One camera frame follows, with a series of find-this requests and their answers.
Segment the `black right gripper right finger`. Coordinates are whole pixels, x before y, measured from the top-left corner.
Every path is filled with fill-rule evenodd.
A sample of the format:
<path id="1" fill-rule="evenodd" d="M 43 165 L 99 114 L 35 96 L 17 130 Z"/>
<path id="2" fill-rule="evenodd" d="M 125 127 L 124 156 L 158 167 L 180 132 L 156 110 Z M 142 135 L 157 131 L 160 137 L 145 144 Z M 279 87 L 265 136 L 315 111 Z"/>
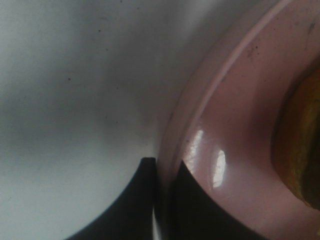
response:
<path id="1" fill-rule="evenodd" d="M 172 240 L 249 240 L 250 231 L 203 191 L 184 163 L 171 199 Z"/>

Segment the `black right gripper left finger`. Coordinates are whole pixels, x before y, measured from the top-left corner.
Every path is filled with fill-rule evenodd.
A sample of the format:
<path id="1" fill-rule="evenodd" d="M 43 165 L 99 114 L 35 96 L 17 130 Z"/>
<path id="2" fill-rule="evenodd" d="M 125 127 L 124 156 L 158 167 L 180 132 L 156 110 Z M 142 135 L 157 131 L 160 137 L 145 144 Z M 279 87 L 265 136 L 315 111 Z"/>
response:
<path id="1" fill-rule="evenodd" d="M 70 240 L 152 240 L 156 159 L 144 157 L 120 196 Z"/>

